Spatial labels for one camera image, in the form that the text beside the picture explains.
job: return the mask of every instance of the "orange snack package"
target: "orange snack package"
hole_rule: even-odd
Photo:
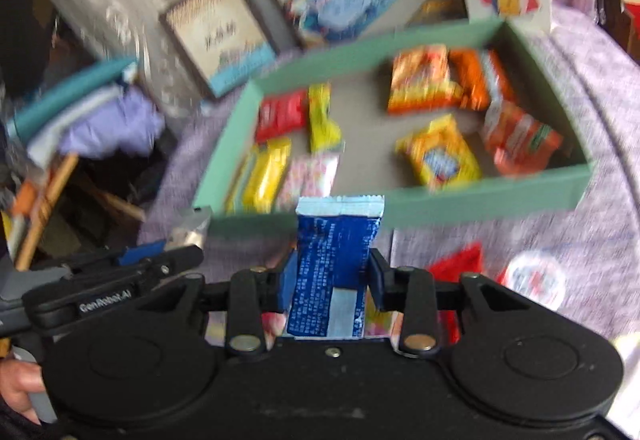
[[[461,100],[462,88],[450,79],[446,46],[418,46],[394,59],[389,113],[457,107]]]
[[[458,82],[463,89],[460,107],[472,111],[489,108],[491,96],[478,52],[471,48],[452,50],[449,52],[449,62],[458,69]]]
[[[484,50],[479,52],[479,57],[491,101],[508,100],[516,103],[516,94],[498,54],[494,50]]]
[[[546,169],[562,136],[511,102],[493,102],[486,113],[482,139],[500,174],[518,176]]]

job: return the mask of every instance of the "red-orange snack bag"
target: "red-orange snack bag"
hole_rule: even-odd
[[[255,142],[264,143],[306,126],[308,111],[306,89],[266,98],[260,106]]]
[[[482,140],[500,174],[518,176],[546,169],[563,139],[514,103],[504,101],[489,107]]]
[[[459,48],[449,52],[449,62],[458,70],[458,83],[463,94],[460,107],[472,111],[485,111],[491,104],[480,55],[471,48]]]
[[[389,113],[457,107],[461,99],[462,88],[450,78],[446,46],[418,46],[394,59]]]

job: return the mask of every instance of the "blue snack wrapper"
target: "blue snack wrapper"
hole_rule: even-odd
[[[287,323],[290,335],[362,336],[365,268],[384,207],[380,196],[300,199],[298,279]]]

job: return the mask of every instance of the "snack package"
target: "snack package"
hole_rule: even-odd
[[[290,154],[291,140],[288,138],[270,140],[265,149],[258,152],[254,170],[242,194],[246,212],[271,212]]]
[[[449,62],[458,70],[458,83],[463,89],[460,107],[485,111],[491,103],[491,96],[478,52],[471,48],[452,50],[449,52]]]
[[[369,248],[384,210],[382,196],[300,198],[290,335],[362,337]]]
[[[342,142],[342,131],[329,118],[331,86],[314,84],[309,87],[309,125],[311,126],[311,152],[336,149]]]
[[[546,169],[562,136],[511,102],[494,102],[484,119],[482,139],[500,174],[517,176]]]
[[[254,170],[255,161],[258,157],[258,146],[254,145],[248,152],[247,156],[242,163],[240,173],[236,178],[234,188],[229,193],[229,197],[226,199],[226,213],[235,214],[244,212],[242,206],[242,195],[249,182],[251,172]]]
[[[479,52],[479,57],[491,102],[508,100],[516,103],[516,94],[498,54],[494,50],[483,50]]]
[[[492,102],[515,102],[515,93],[493,50],[457,48],[449,52],[449,62],[458,71],[463,94],[461,108],[485,111]]]
[[[438,118],[422,131],[398,140],[396,150],[408,156],[420,183],[432,191],[482,178],[476,157],[452,115]]]
[[[462,88],[450,79],[444,45],[418,46],[396,56],[389,113],[457,107],[461,100]]]
[[[441,259],[431,266],[426,266],[424,269],[431,272],[433,279],[436,281],[449,283],[459,283],[460,276],[465,272],[482,274],[484,270],[482,245],[480,243],[472,243],[464,250]],[[396,352],[399,352],[400,333],[402,331],[403,321],[403,314],[400,312],[392,313],[392,325],[389,328],[388,336]],[[462,338],[460,325],[458,324],[458,316],[455,311],[441,311],[440,326],[450,345],[456,344]]]
[[[276,209],[292,211],[301,197],[325,198],[331,194],[338,171],[338,153],[294,158],[278,195]]]
[[[306,89],[266,98],[260,106],[255,141],[258,144],[270,138],[283,136],[306,126]]]

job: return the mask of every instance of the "metal screw head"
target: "metal screw head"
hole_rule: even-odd
[[[435,338],[424,334],[410,335],[404,340],[404,346],[414,350],[414,352],[428,352],[435,348],[437,344],[438,341]]]
[[[255,335],[238,335],[229,341],[229,346],[236,352],[254,352],[260,348],[260,339]]]
[[[337,359],[338,357],[340,357],[340,356],[341,356],[341,354],[342,354],[342,350],[341,350],[340,348],[336,348],[335,346],[332,346],[332,347],[330,347],[330,348],[327,348],[327,349],[324,351],[324,354],[325,354],[327,357],[331,357],[332,359]]]

